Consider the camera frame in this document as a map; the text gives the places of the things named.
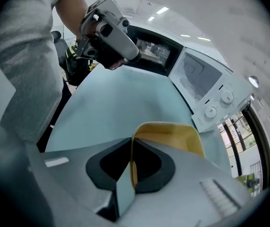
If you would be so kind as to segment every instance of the control panel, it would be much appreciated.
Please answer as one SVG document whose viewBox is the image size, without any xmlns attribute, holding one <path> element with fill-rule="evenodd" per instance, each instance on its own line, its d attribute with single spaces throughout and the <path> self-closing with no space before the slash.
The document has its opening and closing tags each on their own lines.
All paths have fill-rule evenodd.
<svg viewBox="0 0 270 227">
<path fill-rule="evenodd" d="M 199 132 L 216 128 L 244 107 L 252 93 L 252 87 L 243 77 L 235 73 L 220 78 L 222 85 L 212 88 L 206 95 L 206 102 L 194 110 L 192 120 Z"/>
</svg>

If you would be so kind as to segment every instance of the person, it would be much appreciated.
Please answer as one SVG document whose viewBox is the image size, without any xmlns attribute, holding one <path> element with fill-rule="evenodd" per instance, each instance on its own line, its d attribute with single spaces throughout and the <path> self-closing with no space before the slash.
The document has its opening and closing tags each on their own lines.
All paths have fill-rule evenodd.
<svg viewBox="0 0 270 227">
<path fill-rule="evenodd" d="M 0 124 L 22 140 L 37 143 L 40 151 L 71 96 L 51 35 L 54 7 L 80 38 L 78 27 L 88 8 L 85 0 L 8 0 L 0 13 L 0 69 L 16 89 Z M 93 35 L 94 26 L 86 33 Z M 111 69 L 121 65 L 117 62 Z"/>
</svg>

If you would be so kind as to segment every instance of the gray fabric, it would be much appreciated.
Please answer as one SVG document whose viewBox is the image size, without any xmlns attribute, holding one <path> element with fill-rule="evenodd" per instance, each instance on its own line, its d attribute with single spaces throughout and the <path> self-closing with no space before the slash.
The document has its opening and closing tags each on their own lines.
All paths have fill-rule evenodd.
<svg viewBox="0 0 270 227">
<path fill-rule="evenodd" d="M 58 0 L 9 0 L 0 13 L 0 68 L 16 89 L 0 122 L 37 143 L 63 88 L 51 35 Z"/>
</svg>

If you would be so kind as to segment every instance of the light blue surface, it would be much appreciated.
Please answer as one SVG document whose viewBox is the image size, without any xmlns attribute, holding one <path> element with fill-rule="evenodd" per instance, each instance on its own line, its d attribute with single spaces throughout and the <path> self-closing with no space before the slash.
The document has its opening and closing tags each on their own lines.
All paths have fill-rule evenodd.
<svg viewBox="0 0 270 227">
<path fill-rule="evenodd" d="M 119 215 L 122 216 L 135 199 L 135 190 L 131 185 L 130 162 L 116 183 L 116 195 Z"/>
<path fill-rule="evenodd" d="M 46 151 L 87 147 L 131 137 L 149 121 L 192 124 L 191 112 L 171 80 L 124 66 L 97 66 L 64 107 Z M 206 158 L 231 174 L 219 131 L 200 134 Z"/>
</svg>

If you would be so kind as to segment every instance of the ceiling light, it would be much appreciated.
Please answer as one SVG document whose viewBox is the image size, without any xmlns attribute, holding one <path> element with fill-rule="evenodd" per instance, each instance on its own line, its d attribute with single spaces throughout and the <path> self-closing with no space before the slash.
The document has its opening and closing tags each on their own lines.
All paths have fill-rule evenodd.
<svg viewBox="0 0 270 227">
<path fill-rule="evenodd" d="M 259 87 L 259 80 L 258 80 L 258 78 L 257 78 L 256 76 L 250 76 L 248 79 L 249 79 L 250 83 L 251 83 L 254 87 L 256 87 L 256 88 Z"/>
<path fill-rule="evenodd" d="M 202 38 L 202 37 L 198 37 L 198 39 L 210 41 L 210 39 Z"/>
<path fill-rule="evenodd" d="M 167 8 L 167 7 L 163 7 L 163 8 L 161 8 L 161 9 L 157 12 L 157 14 L 163 13 L 163 12 L 165 12 L 166 10 L 168 10 L 168 8 Z"/>
<path fill-rule="evenodd" d="M 218 61 L 220 61 L 220 62 L 224 63 L 225 65 L 227 65 L 227 63 L 225 61 L 222 61 L 220 59 L 218 59 Z"/>
</svg>

